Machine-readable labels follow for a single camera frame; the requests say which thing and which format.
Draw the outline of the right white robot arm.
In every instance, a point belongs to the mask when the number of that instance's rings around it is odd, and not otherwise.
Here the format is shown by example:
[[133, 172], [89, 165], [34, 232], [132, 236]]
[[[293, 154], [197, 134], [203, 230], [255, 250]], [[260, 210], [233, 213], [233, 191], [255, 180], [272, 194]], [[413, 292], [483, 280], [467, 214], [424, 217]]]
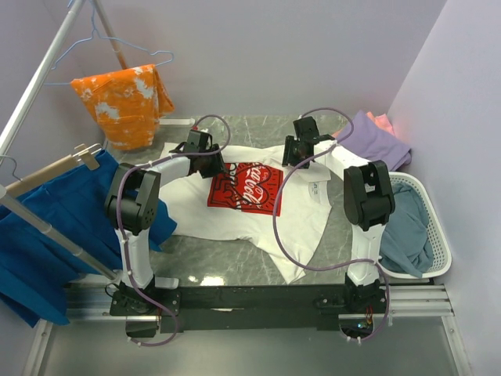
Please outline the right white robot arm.
[[351, 261], [347, 267], [348, 283], [354, 287], [344, 293], [344, 305], [354, 313], [362, 312], [370, 303], [367, 286], [380, 278], [380, 243], [384, 228], [395, 211], [395, 199], [387, 165], [368, 161], [342, 147], [331, 135], [321, 135], [311, 116], [293, 121], [295, 134], [287, 136], [282, 166], [291, 167], [283, 179], [277, 197], [282, 196], [288, 179], [312, 162], [328, 168], [342, 179], [344, 213], [352, 227]]

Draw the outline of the white Coca-Cola t-shirt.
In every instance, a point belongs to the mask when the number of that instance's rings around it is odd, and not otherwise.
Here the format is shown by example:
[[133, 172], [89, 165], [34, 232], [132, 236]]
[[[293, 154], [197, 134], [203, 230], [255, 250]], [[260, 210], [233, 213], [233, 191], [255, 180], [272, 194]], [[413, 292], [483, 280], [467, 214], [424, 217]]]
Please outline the white Coca-Cola t-shirt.
[[287, 169], [282, 146], [227, 146], [228, 174], [198, 174], [160, 188], [160, 199], [177, 223], [175, 234], [207, 240], [248, 240], [267, 252], [283, 279], [305, 276], [322, 238], [331, 206], [330, 171], [320, 165], [296, 171], [277, 197]]

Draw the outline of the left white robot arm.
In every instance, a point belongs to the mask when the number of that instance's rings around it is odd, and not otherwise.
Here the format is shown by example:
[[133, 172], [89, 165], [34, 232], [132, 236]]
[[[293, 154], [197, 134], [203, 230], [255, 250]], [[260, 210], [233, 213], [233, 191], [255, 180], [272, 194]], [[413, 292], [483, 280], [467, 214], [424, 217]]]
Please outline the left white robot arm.
[[157, 217], [160, 188], [195, 173], [204, 179], [224, 173], [222, 151], [227, 146], [213, 143], [207, 132], [191, 130], [187, 140], [164, 157], [118, 166], [105, 211], [121, 247], [120, 282], [135, 289], [128, 304], [136, 313], [146, 315], [154, 310], [157, 296], [152, 291], [178, 287], [177, 278], [156, 277], [150, 265], [150, 227]]

